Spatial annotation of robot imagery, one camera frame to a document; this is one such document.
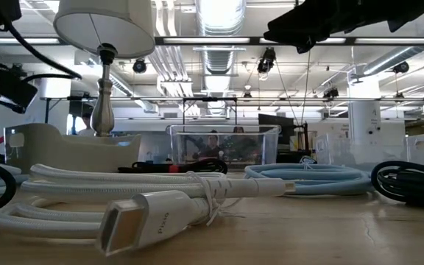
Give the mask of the black aluminium rig frame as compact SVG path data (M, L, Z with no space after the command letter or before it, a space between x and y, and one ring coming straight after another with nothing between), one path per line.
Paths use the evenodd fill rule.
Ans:
M156 37L158 46L285 46L259 37ZM315 46L424 46L424 38L328 38Z

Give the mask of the white shade table lamp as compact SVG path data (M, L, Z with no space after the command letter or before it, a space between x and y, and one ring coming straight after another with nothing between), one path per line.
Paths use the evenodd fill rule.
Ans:
M72 46L101 60L99 96L91 114L97 137L114 128L110 67L116 59L145 57L155 50L151 0L60 0L53 27Z

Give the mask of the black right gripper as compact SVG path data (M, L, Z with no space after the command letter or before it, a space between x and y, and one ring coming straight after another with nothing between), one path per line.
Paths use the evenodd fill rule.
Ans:
M309 52L317 42L344 31L342 20L348 0L305 0L267 24L264 39L294 46L298 54Z

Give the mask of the black background stand frame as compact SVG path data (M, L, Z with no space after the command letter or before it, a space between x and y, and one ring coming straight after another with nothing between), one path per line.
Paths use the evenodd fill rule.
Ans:
M235 113L237 115L238 112L238 98L237 97L215 97L215 96L203 96L203 97L183 97L183 125L186 124L186 102L189 101L201 101L201 102L234 102ZM235 125L238 125L238 117L235 116Z

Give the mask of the black computer monitor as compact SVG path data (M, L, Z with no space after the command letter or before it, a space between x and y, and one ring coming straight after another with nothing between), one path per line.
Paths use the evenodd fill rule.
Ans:
M290 144L290 138L294 136L294 119L281 116L271 116L266 114L258 115L258 123L260 125L276 125L279 126L279 144Z

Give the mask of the white round column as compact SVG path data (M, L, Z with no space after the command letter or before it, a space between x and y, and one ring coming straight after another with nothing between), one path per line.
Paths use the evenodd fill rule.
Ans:
M364 77L350 82L347 94L350 137L357 145L377 145L381 139L381 98L376 77Z

